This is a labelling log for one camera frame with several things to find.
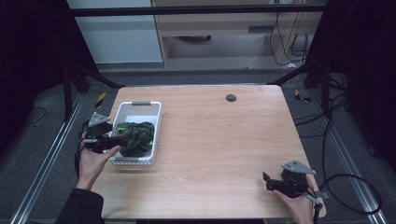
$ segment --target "human hand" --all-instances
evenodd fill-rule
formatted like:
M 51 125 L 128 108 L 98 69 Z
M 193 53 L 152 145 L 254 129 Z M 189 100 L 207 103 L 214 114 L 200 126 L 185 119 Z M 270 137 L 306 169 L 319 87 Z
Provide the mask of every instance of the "human hand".
M 311 190 L 313 188 L 311 180 L 306 177 L 308 185 Z M 290 198 L 282 192 L 274 189 L 273 193 L 289 208 L 291 216 L 298 224 L 311 224 L 314 223 L 314 204 L 309 200 L 306 195 L 301 195 L 297 198 Z
M 79 159 L 79 178 L 76 188 L 91 190 L 93 183 L 105 168 L 107 160 L 115 155 L 120 146 L 116 146 L 103 154 L 90 151 L 81 144 L 82 150 Z

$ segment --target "green fabric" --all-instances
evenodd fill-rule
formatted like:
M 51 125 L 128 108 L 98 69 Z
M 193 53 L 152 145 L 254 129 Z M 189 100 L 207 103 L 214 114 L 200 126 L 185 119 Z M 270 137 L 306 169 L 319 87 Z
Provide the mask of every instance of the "green fabric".
M 120 149 L 123 157 L 142 157 L 152 149 L 154 125 L 150 122 L 123 122 L 117 125 L 120 136 L 130 138 L 126 147 Z

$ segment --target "wall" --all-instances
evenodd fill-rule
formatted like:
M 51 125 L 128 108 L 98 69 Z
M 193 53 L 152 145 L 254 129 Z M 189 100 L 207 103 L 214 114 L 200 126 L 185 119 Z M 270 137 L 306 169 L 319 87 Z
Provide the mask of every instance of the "wall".
M 151 7 L 149 0 L 67 0 L 71 8 Z M 153 16 L 76 18 L 93 59 L 101 65 L 162 63 Z

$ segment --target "wooden table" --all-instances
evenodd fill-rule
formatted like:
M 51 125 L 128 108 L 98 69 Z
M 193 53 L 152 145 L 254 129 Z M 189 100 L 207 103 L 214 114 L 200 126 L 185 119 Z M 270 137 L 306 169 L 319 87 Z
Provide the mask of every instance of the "wooden table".
M 147 170 L 106 164 L 93 186 L 104 218 L 290 217 L 262 180 L 280 179 L 289 161 L 309 166 L 278 86 L 122 88 L 112 120 L 125 101 L 163 104 L 157 158 Z

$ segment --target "black sleeve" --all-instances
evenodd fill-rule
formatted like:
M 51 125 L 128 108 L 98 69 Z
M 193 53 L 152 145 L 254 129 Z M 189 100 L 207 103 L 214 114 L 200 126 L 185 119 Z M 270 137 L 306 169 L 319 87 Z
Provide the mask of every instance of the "black sleeve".
M 103 197 L 85 189 L 73 189 L 55 224 L 100 224 L 102 220 Z

